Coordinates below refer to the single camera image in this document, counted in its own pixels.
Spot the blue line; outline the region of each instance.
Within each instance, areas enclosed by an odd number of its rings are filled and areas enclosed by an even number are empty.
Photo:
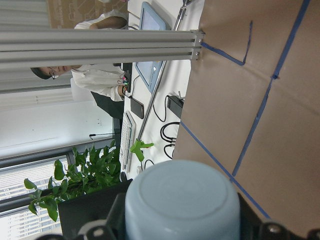
[[[296,19],[295,19],[295,22],[293,24],[293,27],[291,29],[291,32],[290,32],[290,35],[286,41],[286,44],[284,46],[284,49],[282,51],[282,54],[280,56],[280,59],[278,61],[278,64],[276,65],[275,67],[275,70],[274,70],[274,73],[273,73],[273,78],[276,79],[278,76],[279,76],[279,73],[280,73],[280,70],[286,60],[286,57],[288,55],[288,52],[291,48],[291,45],[295,39],[295,36],[296,36],[296,33],[298,31],[298,28],[300,27],[300,24],[305,16],[305,13],[307,11],[307,8],[308,8],[308,5],[310,3],[310,0],[304,0],[302,5],[301,5],[301,8],[299,10],[299,13],[298,15],[296,16]]]
[[[252,25],[253,25],[253,22],[251,21],[250,25],[249,25],[249,39],[248,39],[248,44],[247,44],[247,47],[246,47],[246,51],[245,51],[245,55],[244,55],[243,61],[240,61],[240,60],[234,58],[233,56],[227,54],[226,52],[224,52],[224,51],[222,51],[222,50],[220,50],[218,48],[215,48],[213,46],[210,46],[209,44],[207,44],[205,42],[202,42],[201,46],[203,46],[204,48],[209,49],[209,50],[211,50],[211,51],[213,51],[213,52],[215,52],[215,53],[217,53],[217,54],[219,54],[219,55],[221,55],[221,56],[223,56],[223,57],[225,57],[225,58],[227,58],[229,60],[231,60],[232,62],[234,62],[234,63],[236,63],[236,64],[238,64],[240,66],[243,66],[246,63],[247,54],[248,54],[248,51],[249,51],[249,48],[250,48],[250,44],[251,44]]]
[[[256,116],[255,116],[255,119],[254,119],[254,121],[253,121],[253,124],[252,124],[252,126],[251,126],[250,132],[249,132],[249,134],[248,134],[248,136],[247,136],[247,138],[246,138],[246,140],[245,140],[245,143],[244,143],[244,145],[243,145],[243,148],[242,148],[242,151],[241,151],[241,153],[240,153],[240,156],[239,156],[238,160],[236,161],[235,167],[234,167],[233,172],[232,172],[232,176],[234,176],[234,177],[236,176],[236,174],[237,174],[237,172],[238,172],[238,170],[239,170],[239,168],[240,168],[240,165],[241,165],[242,160],[243,160],[243,158],[244,158],[244,156],[245,156],[245,154],[246,154],[246,151],[247,151],[247,149],[248,149],[248,147],[249,147],[249,145],[250,145],[250,143],[251,143],[252,137],[253,137],[254,132],[255,132],[257,126],[258,126],[258,123],[259,123],[259,121],[260,121],[260,118],[261,118],[261,116],[262,116],[262,113],[263,113],[264,110],[265,110],[265,107],[266,107],[266,105],[267,105],[267,100],[268,100],[269,92],[270,92],[270,89],[271,89],[271,86],[272,86],[273,81],[274,81],[274,79],[271,78],[270,83],[269,83],[269,86],[268,86],[268,88],[267,88],[267,90],[266,90],[266,92],[265,92],[264,98],[263,98],[263,100],[262,100],[262,102],[261,102],[261,105],[260,105],[260,107],[259,107],[259,110],[258,110],[258,112],[257,112],[257,114],[256,114]]]
[[[228,170],[215,158],[215,156],[203,145],[203,143],[190,131],[190,129],[181,121],[180,125],[191,135],[191,137],[200,145],[200,147],[212,158],[212,160],[222,169],[230,180],[243,192],[243,194],[252,202],[252,204],[263,214],[264,217],[270,218],[266,211],[253,199],[253,197],[240,185],[239,182],[228,172]]]
[[[249,144],[251,143],[251,140],[252,140],[254,132],[255,132],[255,130],[257,128],[257,125],[258,125],[258,123],[259,123],[259,121],[261,119],[261,116],[262,116],[262,114],[263,114],[263,112],[265,110],[265,107],[266,107],[266,104],[267,104],[267,100],[268,100],[268,95],[269,95],[272,83],[279,76],[280,70],[281,70],[281,68],[282,68],[282,66],[283,66],[283,64],[284,64],[284,62],[286,60],[288,52],[289,52],[289,50],[290,50],[290,48],[292,46],[292,43],[293,43],[293,41],[295,39],[296,33],[298,31],[298,28],[299,28],[299,26],[300,26],[300,24],[301,24],[301,22],[302,22],[302,20],[304,18],[304,15],[306,13],[306,10],[308,8],[309,3],[310,3],[310,0],[304,0],[302,5],[301,5],[299,13],[298,13],[298,15],[297,15],[297,17],[295,19],[295,22],[294,22],[293,27],[291,29],[291,32],[290,32],[290,34],[288,36],[288,39],[287,39],[286,44],[284,46],[284,49],[283,49],[283,51],[281,53],[279,61],[278,61],[277,65],[276,65],[274,73],[273,73],[273,75],[271,77],[269,86],[268,86],[268,88],[267,88],[267,90],[265,92],[265,95],[264,95],[264,98],[262,100],[262,103],[261,103],[261,105],[259,107],[259,110],[258,110],[258,112],[256,114],[256,117],[255,117],[255,119],[253,121],[253,124],[252,124],[252,127],[250,129],[250,132],[249,132],[249,134],[248,134],[248,136],[247,136],[247,138],[245,140],[245,143],[243,145],[242,151],[241,151],[241,153],[239,155],[239,158],[238,158],[238,160],[236,162],[236,165],[235,165],[235,167],[233,169],[233,172],[232,172],[233,176],[237,175],[237,172],[238,172],[238,170],[240,168],[240,165],[241,165],[241,163],[243,161],[243,158],[244,158],[244,156],[245,156],[245,154],[247,152]]]

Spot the black phone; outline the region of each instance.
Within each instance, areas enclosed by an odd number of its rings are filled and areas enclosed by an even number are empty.
[[[130,105],[131,105],[131,112],[133,112],[135,115],[137,115],[141,119],[145,117],[145,108],[141,102],[131,97]]]

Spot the screw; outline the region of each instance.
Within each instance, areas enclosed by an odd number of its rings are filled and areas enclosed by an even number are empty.
[[[270,224],[268,225],[268,230],[271,232],[271,233],[274,233],[274,234],[278,234],[281,232],[281,228],[279,225],[276,225],[276,224]]]

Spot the potted plant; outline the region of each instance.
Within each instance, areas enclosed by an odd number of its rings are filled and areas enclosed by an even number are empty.
[[[45,208],[50,218],[57,221],[58,203],[73,199],[85,194],[96,192],[103,188],[116,185],[120,182],[120,169],[118,148],[114,148],[115,141],[110,146],[95,149],[86,149],[84,153],[79,153],[73,148],[75,164],[63,168],[60,160],[54,162],[54,178],[51,176],[48,182],[48,189],[40,190],[28,178],[24,180],[24,186],[27,189],[35,189],[31,193],[29,210],[37,215],[36,206]]]

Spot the cardboard surface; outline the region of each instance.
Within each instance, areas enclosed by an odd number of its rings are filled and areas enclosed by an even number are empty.
[[[202,48],[191,74],[182,122],[232,173],[303,1],[207,0],[204,42],[246,63]],[[275,221],[306,236],[320,228],[320,1],[312,0],[235,179]],[[174,159],[213,166],[179,128]],[[261,212],[254,208],[261,217]]]
[[[75,25],[117,9],[127,12],[128,4],[121,0],[47,0],[49,22],[53,29],[73,29]]]

